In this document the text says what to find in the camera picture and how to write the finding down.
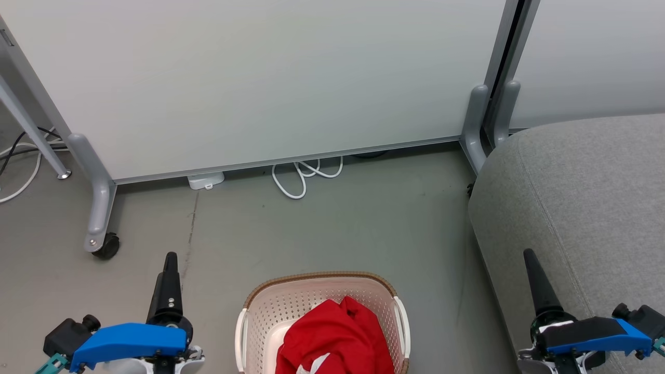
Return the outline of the white perforated laundry basket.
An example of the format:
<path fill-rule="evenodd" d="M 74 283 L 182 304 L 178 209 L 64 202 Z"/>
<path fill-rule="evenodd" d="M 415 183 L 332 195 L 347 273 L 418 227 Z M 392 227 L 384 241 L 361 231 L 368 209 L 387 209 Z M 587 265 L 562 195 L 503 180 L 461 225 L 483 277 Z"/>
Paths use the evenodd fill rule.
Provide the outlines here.
<path fill-rule="evenodd" d="M 368 272 L 314 272 L 288 275 L 257 286 L 237 318 L 234 336 L 239 374 L 275 374 L 276 355 L 287 330 L 326 300 L 354 298 L 381 326 L 393 374 L 408 374 L 411 336 L 408 314 L 396 289 Z"/>

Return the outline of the black caster wheel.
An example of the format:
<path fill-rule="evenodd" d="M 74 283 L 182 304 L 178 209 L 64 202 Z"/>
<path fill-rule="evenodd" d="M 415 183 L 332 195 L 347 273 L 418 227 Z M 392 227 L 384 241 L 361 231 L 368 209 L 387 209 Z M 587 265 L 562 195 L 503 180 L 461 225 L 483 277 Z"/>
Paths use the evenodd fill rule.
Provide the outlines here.
<path fill-rule="evenodd" d="M 97 251 L 94 251 L 92 255 L 100 260 L 110 260 L 118 253 L 120 245 L 117 234 L 107 232 L 102 246 Z"/>

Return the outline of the narrow white partition panel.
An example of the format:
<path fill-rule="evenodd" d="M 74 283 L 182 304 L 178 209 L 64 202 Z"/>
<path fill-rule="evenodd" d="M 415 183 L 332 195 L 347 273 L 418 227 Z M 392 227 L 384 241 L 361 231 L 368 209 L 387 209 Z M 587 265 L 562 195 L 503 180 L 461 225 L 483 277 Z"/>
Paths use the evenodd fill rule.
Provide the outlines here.
<path fill-rule="evenodd" d="M 665 0 L 540 0 L 509 123 L 665 113 Z"/>

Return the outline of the red cloth garment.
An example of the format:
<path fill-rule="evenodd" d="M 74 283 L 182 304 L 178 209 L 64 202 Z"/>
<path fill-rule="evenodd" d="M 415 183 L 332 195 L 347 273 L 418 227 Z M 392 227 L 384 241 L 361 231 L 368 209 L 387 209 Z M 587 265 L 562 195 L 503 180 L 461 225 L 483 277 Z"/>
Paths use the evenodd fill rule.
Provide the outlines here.
<path fill-rule="evenodd" d="M 346 296 L 324 301 L 286 331 L 275 374 L 395 373 L 378 317 Z"/>

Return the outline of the wide white partition panel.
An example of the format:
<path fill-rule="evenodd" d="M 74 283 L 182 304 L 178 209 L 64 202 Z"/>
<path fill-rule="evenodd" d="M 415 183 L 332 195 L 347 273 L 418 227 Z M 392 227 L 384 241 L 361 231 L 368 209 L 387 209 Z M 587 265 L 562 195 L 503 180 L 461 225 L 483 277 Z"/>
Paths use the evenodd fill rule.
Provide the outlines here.
<path fill-rule="evenodd" d="M 507 0 L 0 0 L 110 178 L 459 137 Z"/>

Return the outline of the grey metal table leg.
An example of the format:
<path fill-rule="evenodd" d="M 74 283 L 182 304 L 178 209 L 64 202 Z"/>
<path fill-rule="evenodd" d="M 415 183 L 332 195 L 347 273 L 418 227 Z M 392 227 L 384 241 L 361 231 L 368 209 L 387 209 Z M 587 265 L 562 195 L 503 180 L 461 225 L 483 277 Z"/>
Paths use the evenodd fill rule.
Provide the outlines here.
<path fill-rule="evenodd" d="M 41 154 L 47 159 L 48 163 L 57 173 L 59 180 L 64 180 L 71 175 L 71 171 L 66 169 L 60 158 L 56 155 L 48 141 L 43 137 L 43 132 L 36 126 L 34 120 L 29 116 L 23 104 L 17 99 L 16 95 L 10 89 L 6 80 L 0 76 L 0 101 L 5 105 L 7 110 L 23 131 L 29 136 Z"/>

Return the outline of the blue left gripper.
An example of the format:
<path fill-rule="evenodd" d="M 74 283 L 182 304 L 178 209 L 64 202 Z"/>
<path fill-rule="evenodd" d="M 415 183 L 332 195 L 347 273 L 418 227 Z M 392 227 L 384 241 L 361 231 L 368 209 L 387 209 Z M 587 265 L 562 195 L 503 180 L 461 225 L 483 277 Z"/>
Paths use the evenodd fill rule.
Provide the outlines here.
<path fill-rule="evenodd" d="M 192 332 L 183 312 L 178 256 L 169 252 L 157 275 L 147 324 L 101 328 L 74 351 L 69 372 L 83 374 L 100 364 L 109 374 L 198 374 L 206 356 L 190 344 Z"/>

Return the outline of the teal left gripper bracket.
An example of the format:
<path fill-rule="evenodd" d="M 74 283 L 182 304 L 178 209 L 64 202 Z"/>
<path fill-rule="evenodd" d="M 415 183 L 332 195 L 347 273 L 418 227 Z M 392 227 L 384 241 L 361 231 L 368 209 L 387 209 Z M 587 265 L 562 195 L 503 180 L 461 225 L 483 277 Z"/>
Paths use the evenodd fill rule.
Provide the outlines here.
<path fill-rule="evenodd" d="M 68 370 L 69 366 L 70 362 L 66 355 L 55 353 L 36 370 L 35 374 L 60 374 L 62 370 Z"/>

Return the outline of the grey partition leg with caster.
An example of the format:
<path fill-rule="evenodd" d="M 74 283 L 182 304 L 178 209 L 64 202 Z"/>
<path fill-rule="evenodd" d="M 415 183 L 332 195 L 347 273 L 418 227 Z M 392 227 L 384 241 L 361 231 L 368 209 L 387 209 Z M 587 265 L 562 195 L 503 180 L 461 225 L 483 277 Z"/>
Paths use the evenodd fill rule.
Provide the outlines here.
<path fill-rule="evenodd" d="M 92 189 L 92 203 L 84 244 L 86 251 L 92 254 L 102 246 L 108 232 L 117 185 L 85 135 L 71 133 L 66 143 L 86 174 Z"/>

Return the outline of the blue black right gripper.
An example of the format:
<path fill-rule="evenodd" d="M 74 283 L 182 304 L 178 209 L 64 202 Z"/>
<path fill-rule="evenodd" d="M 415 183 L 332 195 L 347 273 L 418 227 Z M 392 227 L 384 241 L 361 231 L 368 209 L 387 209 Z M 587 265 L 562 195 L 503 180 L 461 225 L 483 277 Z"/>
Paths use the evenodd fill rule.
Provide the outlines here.
<path fill-rule="evenodd" d="M 534 345 L 518 353 L 522 374 L 588 374 L 592 355 L 620 351 L 649 357 L 653 339 L 629 322 L 617 318 L 592 317 L 577 321 L 565 312 L 536 253 L 523 251 L 534 303 L 530 325 Z"/>

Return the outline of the grey fabric sofa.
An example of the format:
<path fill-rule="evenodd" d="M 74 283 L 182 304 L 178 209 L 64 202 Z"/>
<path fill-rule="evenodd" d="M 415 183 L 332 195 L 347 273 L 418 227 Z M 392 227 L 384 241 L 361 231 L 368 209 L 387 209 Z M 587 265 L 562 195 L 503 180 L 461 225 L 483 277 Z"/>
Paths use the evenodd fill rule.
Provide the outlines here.
<path fill-rule="evenodd" d="M 514 353 L 535 317 L 526 248 L 579 319 L 620 303 L 665 315 L 665 114 L 520 131 L 485 161 L 468 212 Z"/>

